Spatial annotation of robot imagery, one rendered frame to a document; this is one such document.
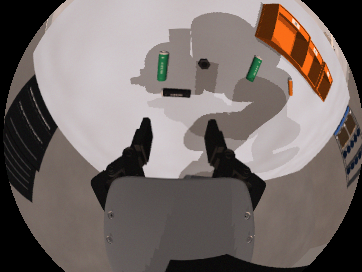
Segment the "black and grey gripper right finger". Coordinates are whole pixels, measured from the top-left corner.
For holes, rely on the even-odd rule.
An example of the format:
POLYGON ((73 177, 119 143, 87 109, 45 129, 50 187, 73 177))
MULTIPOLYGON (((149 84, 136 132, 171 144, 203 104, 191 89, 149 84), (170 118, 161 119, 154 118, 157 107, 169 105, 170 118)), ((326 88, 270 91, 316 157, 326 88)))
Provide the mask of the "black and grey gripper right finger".
POLYGON ((227 149, 223 133, 219 131, 215 119, 208 121, 204 140, 208 163, 214 167, 212 178, 229 177, 245 182, 251 197, 254 212, 266 188, 265 181, 255 173, 251 173, 248 166, 235 158, 233 150, 227 149))

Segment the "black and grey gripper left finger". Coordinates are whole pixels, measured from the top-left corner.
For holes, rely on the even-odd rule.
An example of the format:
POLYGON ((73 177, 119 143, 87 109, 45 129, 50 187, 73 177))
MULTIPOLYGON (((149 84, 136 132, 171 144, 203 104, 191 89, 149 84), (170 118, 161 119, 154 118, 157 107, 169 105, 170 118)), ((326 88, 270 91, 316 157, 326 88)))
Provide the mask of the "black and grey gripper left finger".
POLYGON ((122 156, 110 163, 105 171, 92 178, 91 186, 103 210, 109 187, 114 179, 123 177, 125 174, 145 177, 143 166, 149 162, 152 141, 151 120, 144 117, 140 128, 135 131, 131 146, 125 148, 122 156))

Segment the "orange open bin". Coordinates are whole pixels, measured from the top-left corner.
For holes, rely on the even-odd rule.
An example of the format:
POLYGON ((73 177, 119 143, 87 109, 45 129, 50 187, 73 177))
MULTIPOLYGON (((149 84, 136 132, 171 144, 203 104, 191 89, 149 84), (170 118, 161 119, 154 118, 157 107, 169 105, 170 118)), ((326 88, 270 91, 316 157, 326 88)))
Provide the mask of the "orange open bin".
POLYGON ((325 101, 333 82, 328 66, 311 36, 288 10, 281 4, 263 4, 255 37, 285 57, 325 101))

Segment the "green aa battery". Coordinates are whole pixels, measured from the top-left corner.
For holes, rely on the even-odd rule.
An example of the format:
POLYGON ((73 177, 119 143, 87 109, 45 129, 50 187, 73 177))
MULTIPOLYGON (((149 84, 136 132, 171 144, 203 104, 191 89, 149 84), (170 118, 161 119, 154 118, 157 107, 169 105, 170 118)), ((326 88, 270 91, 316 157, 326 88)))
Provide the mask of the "green aa battery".
POLYGON ((248 71, 248 74, 246 76, 246 79, 249 80, 250 82, 253 82, 255 79, 255 76, 259 70, 259 67, 262 63, 262 60, 259 56, 254 56, 253 62, 250 66, 250 69, 248 71))
POLYGON ((158 81, 165 81, 167 76, 167 67, 168 67, 168 58, 169 52, 160 51, 159 52, 159 60, 158 60, 158 81))

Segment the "black hex nut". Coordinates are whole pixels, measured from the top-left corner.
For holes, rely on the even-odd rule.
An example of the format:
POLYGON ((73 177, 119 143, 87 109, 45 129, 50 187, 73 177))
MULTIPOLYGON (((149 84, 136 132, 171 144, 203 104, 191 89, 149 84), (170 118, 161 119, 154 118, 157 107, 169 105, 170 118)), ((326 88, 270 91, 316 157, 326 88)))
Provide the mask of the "black hex nut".
POLYGON ((211 64, 207 59, 200 59, 198 65, 201 69, 208 69, 211 64))

